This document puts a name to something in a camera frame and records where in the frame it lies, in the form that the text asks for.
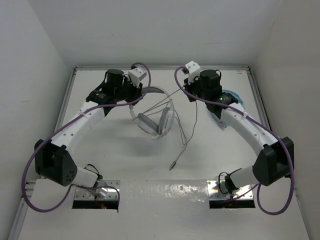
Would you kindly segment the white grey headphones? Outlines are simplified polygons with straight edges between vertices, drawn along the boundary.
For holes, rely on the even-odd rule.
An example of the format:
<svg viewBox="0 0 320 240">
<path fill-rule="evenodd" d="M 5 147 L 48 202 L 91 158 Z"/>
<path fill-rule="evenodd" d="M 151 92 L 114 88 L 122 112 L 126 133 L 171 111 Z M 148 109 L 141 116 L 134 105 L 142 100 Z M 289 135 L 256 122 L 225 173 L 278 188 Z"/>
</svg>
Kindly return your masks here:
<svg viewBox="0 0 320 240">
<path fill-rule="evenodd" d="M 175 118 L 175 108 L 174 108 L 173 100 L 164 89 L 157 86 L 151 86 L 149 88 L 143 87 L 141 93 L 142 94 L 151 94 L 151 93 L 164 94 L 166 95 L 165 100 L 168 99 L 169 106 L 166 106 L 162 110 L 158 123 L 154 122 L 144 113 L 139 113 L 138 115 L 136 115 L 134 113 L 134 106 L 133 105 L 129 106 L 130 116 L 132 120 L 136 123 L 136 125 L 142 131 L 151 135 L 153 140 L 160 139 L 163 136 L 166 136 L 172 128 L 174 118 Z"/>
</svg>

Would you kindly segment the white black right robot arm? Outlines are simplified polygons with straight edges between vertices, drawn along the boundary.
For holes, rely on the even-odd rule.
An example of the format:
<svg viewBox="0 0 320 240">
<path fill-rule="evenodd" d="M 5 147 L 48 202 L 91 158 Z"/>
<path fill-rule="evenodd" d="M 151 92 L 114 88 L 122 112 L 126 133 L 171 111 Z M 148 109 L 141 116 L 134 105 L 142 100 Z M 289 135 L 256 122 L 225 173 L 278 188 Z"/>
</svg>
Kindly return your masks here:
<svg viewBox="0 0 320 240">
<path fill-rule="evenodd" d="M 277 139 L 245 111 L 240 98 L 223 90 L 222 74 L 217 70 L 183 70 L 188 77 L 183 81 L 190 101 L 201 100 L 215 118 L 232 127 L 253 149 L 257 159 L 252 166 L 228 173 L 221 190 L 231 194 L 250 185 L 269 186 L 289 177 L 294 167 L 294 143 L 288 138 Z"/>
</svg>

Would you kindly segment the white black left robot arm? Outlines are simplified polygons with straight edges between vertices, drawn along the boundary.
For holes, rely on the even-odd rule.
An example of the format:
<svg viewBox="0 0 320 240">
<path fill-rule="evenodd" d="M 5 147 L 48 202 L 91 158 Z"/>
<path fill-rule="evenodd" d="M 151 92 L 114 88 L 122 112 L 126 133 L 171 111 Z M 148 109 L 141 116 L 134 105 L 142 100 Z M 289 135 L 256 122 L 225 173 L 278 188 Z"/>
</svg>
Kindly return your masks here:
<svg viewBox="0 0 320 240">
<path fill-rule="evenodd" d="M 98 173 L 79 167 L 72 155 L 83 137 L 101 121 L 118 102 L 134 104 L 142 96 L 141 81 L 147 71 L 133 66 L 128 73 L 109 69 L 100 83 L 86 97 L 80 110 L 55 136 L 35 144 L 35 171 L 61 186 L 77 185 L 93 188 Z"/>
</svg>

